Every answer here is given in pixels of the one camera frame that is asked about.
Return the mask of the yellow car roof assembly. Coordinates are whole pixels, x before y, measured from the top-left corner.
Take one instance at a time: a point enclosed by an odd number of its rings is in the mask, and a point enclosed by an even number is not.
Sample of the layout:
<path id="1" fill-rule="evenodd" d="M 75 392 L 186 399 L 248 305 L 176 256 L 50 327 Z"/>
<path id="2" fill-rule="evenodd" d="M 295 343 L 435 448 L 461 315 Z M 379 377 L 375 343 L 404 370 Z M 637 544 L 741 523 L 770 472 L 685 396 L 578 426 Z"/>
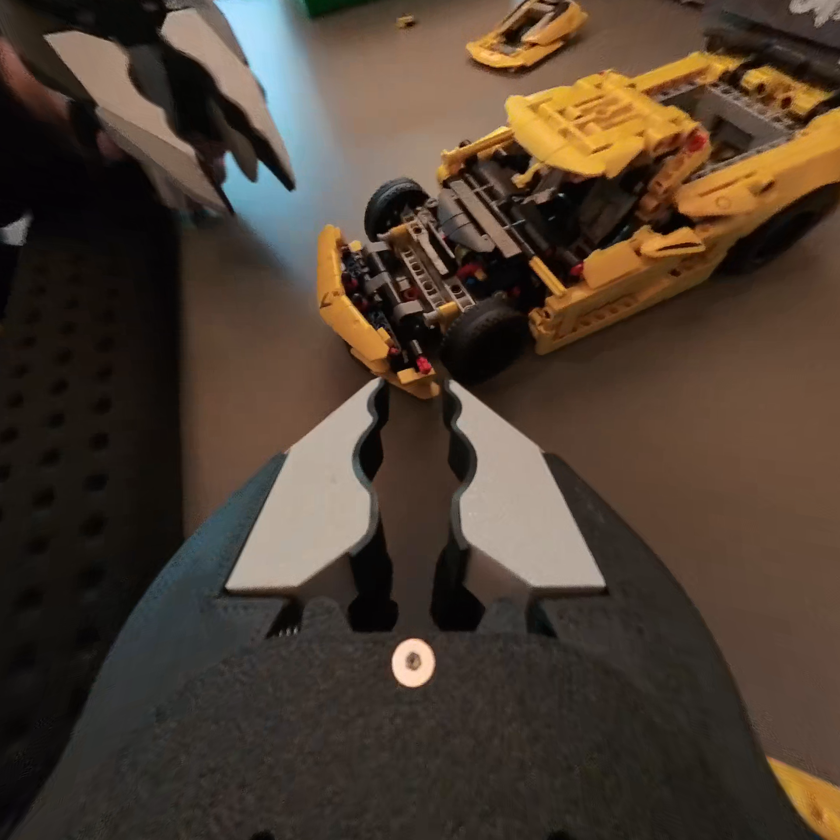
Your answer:
<path id="1" fill-rule="evenodd" d="M 523 1 L 490 32 L 468 42 L 465 50 L 483 67 L 526 70 L 565 47 L 588 19 L 575 1 Z"/>

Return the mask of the person's left hand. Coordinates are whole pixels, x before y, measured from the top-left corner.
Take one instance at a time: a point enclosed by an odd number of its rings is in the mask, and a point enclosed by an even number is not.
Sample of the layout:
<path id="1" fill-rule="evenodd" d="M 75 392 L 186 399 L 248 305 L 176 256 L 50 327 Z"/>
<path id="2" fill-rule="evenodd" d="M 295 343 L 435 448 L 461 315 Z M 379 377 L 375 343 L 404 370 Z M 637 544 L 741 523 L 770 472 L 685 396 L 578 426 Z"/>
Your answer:
<path id="1" fill-rule="evenodd" d="M 27 164 L 74 154 L 108 160 L 109 138 L 78 101 L 43 84 L 1 39 L 2 158 Z"/>

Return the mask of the yellow toy brick car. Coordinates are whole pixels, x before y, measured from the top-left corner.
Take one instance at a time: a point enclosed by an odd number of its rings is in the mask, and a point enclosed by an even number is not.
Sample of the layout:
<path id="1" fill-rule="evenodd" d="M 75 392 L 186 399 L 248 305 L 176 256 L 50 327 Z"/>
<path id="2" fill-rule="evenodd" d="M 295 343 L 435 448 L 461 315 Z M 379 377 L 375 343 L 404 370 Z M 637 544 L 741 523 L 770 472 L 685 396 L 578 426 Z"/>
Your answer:
<path id="1" fill-rule="evenodd" d="M 478 385 L 717 273 L 763 268 L 838 209 L 838 68 L 713 39 L 505 103 L 441 154 L 436 194 L 382 184 L 365 242 L 318 237 L 322 320 L 419 398 Z"/>

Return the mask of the pile of small bricks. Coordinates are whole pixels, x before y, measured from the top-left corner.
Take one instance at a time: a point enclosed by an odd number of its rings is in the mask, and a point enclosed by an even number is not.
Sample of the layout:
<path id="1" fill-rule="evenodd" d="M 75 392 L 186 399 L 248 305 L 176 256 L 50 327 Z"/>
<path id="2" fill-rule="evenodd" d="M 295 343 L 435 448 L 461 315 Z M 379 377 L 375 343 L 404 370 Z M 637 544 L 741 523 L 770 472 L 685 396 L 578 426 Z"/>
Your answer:
<path id="1" fill-rule="evenodd" d="M 769 765 L 796 811 L 823 839 L 839 839 L 839 788 L 768 757 Z"/>

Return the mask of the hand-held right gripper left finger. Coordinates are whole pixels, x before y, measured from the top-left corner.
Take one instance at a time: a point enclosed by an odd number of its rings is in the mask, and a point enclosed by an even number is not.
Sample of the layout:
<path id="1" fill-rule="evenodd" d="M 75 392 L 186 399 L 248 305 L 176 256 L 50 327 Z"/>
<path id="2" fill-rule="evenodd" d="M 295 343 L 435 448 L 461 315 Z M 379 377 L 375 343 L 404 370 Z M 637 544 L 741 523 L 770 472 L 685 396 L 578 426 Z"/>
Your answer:
<path id="1" fill-rule="evenodd" d="M 278 596 L 299 609 L 327 597 L 355 631 L 394 628 L 393 563 L 374 488 L 389 405 L 389 385 L 370 381 L 288 449 L 226 593 Z"/>

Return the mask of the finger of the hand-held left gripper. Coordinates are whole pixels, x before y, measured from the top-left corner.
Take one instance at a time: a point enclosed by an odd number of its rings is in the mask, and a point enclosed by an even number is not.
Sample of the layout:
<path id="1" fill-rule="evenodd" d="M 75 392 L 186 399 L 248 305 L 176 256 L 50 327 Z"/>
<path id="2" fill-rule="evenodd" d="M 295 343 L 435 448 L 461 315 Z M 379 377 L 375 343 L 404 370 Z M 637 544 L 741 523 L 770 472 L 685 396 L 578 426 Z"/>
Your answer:
<path id="1" fill-rule="evenodd" d="M 80 104 L 103 143 L 140 164 L 165 206 L 235 213 L 224 190 L 235 126 L 204 63 L 158 31 L 135 45 L 77 29 L 45 41 L 87 95 Z"/>
<path id="2" fill-rule="evenodd" d="M 248 142 L 253 156 L 293 192 L 296 177 L 263 89 L 217 7 L 196 5 L 170 10 L 161 36 L 212 78 L 226 124 Z"/>

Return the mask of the toy car packaging box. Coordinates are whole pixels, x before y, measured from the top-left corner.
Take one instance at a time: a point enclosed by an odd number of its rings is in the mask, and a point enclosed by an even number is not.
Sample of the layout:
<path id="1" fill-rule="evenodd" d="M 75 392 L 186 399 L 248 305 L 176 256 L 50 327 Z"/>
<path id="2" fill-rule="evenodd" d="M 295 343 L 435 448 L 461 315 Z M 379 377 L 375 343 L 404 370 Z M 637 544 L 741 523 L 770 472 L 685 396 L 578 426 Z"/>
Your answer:
<path id="1" fill-rule="evenodd" d="M 808 56 L 839 60 L 838 1 L 680 1 L 699 10 L 702 30 L 734 29 Z"/>

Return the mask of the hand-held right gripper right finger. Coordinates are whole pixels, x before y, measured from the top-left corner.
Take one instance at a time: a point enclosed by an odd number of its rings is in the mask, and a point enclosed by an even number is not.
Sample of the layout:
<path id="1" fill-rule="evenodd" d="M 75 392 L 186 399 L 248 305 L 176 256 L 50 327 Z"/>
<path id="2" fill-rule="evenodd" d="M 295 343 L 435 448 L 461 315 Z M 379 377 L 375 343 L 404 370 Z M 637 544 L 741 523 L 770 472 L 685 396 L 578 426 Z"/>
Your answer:
<path id="1" fill-rule="evenodd" d="M 465 386 L 443 386 L 448 467 L 457 480 L 429 607 L 442 631 L 474 631 L 491 607 L 604 595 L 606 579 L 547 454 Z"/>

